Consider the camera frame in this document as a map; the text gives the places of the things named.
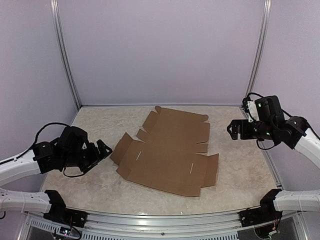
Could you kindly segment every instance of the white wall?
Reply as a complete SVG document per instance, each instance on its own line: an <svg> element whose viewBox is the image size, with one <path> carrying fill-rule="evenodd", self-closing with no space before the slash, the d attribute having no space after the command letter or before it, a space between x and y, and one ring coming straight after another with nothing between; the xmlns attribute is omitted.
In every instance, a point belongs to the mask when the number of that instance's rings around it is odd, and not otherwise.
<svg viewBox="0 0 320 240"><path fill-rule="evenodd" d="M70 124L76 115L49 0L0 1L0 112L0 159L27 149L46 123ZM39 141L50 141L61 130L48 127ZM43 180L38 175L1 187L35 192ZM21 213L7 212L0 239L17 239L22 221Z"/></svg>
<svg viewBox="0 0 320 240"><path fill-rule="evenodd" d="M281 106L305 117L320 133L320 1L272 1L254 91L277 95ZM269 151L284 189L320 189L320 169L284 144ZM311 239L320 236L320 213L304 214Z"/></svg>
<svg viewBox="0 0 320 240"><path fill-rule="evenodd" d="M84 105L241 104L264 0L60 0Z"/></svg>

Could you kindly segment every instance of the metal rail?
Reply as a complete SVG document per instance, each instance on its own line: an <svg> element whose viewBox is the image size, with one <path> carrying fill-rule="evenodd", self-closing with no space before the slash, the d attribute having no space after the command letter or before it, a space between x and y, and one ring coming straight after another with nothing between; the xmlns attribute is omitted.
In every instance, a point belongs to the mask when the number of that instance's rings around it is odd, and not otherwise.
<svg viewBox="0 0 320 240"><path fill-rule="evenodd" d="M67 56L66 45L65 45L65 40L64 40L64 35L63 35L61 20L60 20L60 14L59 14L58 0L50 0L50 3L51 3L51 11L52 11L52 16L53 16L53 24L54 24L54 28L55 28L55 34L56 34L58 46L60 49L60 54L61 54L61 59L62 59L64 71L65 71L66 78L67 78L67 81L68 81L68 84L69 84L69 87L71 90L74 104L75 104L76 108L79 110L82 105L81 105L80 97L77 92L77 88L76 88L74 78L73 78L73 75L71 72L69 59Z"/></svg>

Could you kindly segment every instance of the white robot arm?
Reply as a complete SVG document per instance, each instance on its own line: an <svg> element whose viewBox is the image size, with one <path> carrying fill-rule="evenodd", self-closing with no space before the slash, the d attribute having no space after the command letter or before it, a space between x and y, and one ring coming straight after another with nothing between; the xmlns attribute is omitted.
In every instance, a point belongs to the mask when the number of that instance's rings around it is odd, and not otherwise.
<svg viewBox="0 0 320 240"><path fill-rule="evenodd" d="M252 101L250 95L259 99ZM256 139L257 146L269 150L280 143L285 143L306 156L320 169L320 138L308 121L300 116L291 116L281 109L277 96L263 97L251 92L242 101L248 119L232 120L227 131L233 140ZM259 142L271 140L273 147L261 148ZM286 191L272 189L260 201L260 208L240 212L242 225L250 226L264 220L281 218L282 211L315 211L320 212L320 190Z"/></svg>
<svg viewBox="0 0 320 240"><path fill-rule="evenodd" d="M66 126L61 136L53 141L34 143L25 152L1 160L0 186L52 170L62 172L68 167L78 167L82 176L111 153L111 148L102 140L97 141L96 147L88 141L88 134L84 130ZM66 208L63 199L55 190L18 192L0 188L0 212L6 211L41 212L44 213L44 218L60 223L70 223L72 219L70 224L76 227L83 227L87 218L84 211Z"/></svg>

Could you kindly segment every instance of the flattened cardboard box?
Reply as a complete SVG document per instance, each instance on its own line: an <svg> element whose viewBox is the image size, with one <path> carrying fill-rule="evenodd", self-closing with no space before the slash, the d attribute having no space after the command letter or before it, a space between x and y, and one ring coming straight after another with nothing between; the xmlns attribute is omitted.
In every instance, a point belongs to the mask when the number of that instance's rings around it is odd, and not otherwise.
<svg viewBox="0 0 320 240"><path fill-rule="evenodd" d="M219 154L206 156L210 124L207 115L155 107L133 140L127 133L116 145L111 159L126 180L153 189L200 196L214 186Z"/></svg>

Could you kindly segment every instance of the table surface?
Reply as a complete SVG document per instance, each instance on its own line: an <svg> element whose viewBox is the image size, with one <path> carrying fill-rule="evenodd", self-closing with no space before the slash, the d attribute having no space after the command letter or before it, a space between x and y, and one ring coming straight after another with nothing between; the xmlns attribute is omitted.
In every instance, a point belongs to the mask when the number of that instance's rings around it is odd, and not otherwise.
<svg viewBox="0 0 320 240"><path fill-rule="evenodd" d="M109 158L86 175L67 178L58 170L48 173L42 190L57 190L70 208L133 215L189 215L238 210L259 205L275 181L255 140L232 140L226 127L243 119L238 107L169 106L207 114L210 122L208 155L219 153L216 186L201 189L200 197L184 197L124 180ZM73 125L88 132L91 142L102 139L115 148L123 134L134 137L153 106L83 107ZM68 175L79 174L68 168Z"/></svg>

